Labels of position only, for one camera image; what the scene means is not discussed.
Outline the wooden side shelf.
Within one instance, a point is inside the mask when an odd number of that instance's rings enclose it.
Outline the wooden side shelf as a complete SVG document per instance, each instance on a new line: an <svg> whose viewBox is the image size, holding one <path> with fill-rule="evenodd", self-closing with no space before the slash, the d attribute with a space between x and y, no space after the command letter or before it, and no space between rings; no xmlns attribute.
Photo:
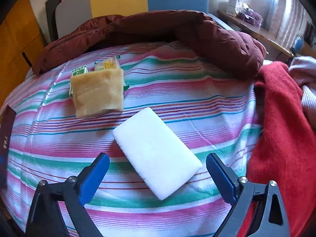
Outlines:
<svg viewBox="0 0 316 237"><path fill-rule="evenodd" d="M311 55L315 21L306 0L224 0L218 16L262 42L270 59Z"/></svg>

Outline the maroon puffer jacket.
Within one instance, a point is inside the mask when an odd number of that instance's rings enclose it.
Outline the maroon puffer jacket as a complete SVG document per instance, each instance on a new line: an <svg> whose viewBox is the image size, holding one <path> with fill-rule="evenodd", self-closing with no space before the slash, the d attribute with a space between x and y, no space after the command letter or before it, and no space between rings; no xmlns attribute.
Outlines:
<svg viewBox="0 0 316 237"><path fill-rule="evenodd" d="M179 41L237 79L256 76L266 56L266 48L258 40L247 33L220 27L204 12L159 10L90 19L47 45L32 70L42 75L68 60L101 48L173 41Z"/></svg>

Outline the orange wooden wardrobe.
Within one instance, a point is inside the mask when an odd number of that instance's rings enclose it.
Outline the orange wooden wardrobe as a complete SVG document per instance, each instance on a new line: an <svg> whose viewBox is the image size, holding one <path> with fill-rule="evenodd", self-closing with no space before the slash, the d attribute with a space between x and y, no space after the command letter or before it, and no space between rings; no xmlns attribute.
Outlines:
<svg viewBox="0 0 316 237"><path fill-rule="evenodd" d="M1 104L46 46L30 0L17 0L1 23Z"/></svg>

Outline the gold tray with maroon rim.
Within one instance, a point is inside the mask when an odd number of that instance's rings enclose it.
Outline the gold tray with maroon rim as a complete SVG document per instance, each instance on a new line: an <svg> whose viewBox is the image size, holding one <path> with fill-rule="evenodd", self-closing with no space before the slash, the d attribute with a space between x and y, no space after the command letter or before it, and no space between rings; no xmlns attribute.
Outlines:
<svg viewBox="0 0 316 237"><path fill-rule="evenodd" d="M0 184L1 188L7 186L7 166L8 166L8 152L10 148L10 138L12 134L13 123L16 117L16 112L7 105L1 116L1 130L0 130Z"/></svg>

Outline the yellow sponge chunk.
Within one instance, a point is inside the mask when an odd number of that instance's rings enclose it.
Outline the yellow sponge chunk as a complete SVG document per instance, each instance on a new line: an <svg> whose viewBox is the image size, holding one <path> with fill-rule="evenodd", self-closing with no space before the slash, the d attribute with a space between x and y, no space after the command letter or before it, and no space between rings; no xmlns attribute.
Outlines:
<svg viewBox="0 0 316 237"><path fill-rule="evenodd" d="M124 108L124 71L105 69L72 76L72 99L75 115L89 117Z"/></svg>

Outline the small green white carton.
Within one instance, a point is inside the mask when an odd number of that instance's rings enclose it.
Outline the small green white carton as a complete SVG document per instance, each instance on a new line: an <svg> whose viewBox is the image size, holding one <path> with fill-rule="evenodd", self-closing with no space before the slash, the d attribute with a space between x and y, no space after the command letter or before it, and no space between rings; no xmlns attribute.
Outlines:
<svg viewBox="0 0 316 237"><path fill-rule="evenodd" d="M76 76L76 75L85 74L85 73L88 73L87 65L83 65L76 69L73 69L71 76ZM70 88L69 88L70 98L72 98L72 95L73 95L73 91L72 91L72 86L70 85Z"/></svg>

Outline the cracker packet green trim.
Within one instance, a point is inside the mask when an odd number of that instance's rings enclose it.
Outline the cracker packet green trim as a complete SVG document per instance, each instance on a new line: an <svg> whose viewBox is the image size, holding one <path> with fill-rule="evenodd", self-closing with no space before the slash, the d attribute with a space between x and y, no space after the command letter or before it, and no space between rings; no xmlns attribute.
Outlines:
<svg viewBox="0 0 316 237"><path fill-rule="evenodd" d="M106 58L94 63L94 71L98 78L101 78L110 90L123 92L129 89L129 85L124 80L124 70L120 67L117 56Z"/></svg>

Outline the red blanket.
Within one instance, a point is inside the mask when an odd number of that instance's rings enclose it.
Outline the red blanket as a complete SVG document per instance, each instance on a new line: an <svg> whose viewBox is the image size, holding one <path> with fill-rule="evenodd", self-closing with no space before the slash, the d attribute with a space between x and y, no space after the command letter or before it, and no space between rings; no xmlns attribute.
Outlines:
<svg viewBox="0 0 316 237"><path fill-rule="evenodd" d="M257 183L278 183L290 236L300 236L315 212L315 131L302 109L303 91L282 62L239 65L232 75L255 84L250 94L261 100L263 109L256 116L256 102L243 99L243 107L233 116L233 122L263 126L263 134L245 162L246 175Z"/></svg>

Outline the white foam block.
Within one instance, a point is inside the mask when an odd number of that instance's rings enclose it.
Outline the white foam block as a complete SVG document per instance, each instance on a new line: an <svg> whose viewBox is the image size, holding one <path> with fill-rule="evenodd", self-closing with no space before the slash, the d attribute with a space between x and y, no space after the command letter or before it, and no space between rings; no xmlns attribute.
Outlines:
<svg viewBox="0 0 316 237"><path fill-rule="evenodd" d="M202 167L196 155L151 109L113 130L125 157L159 200L181 188Z"/></svg>

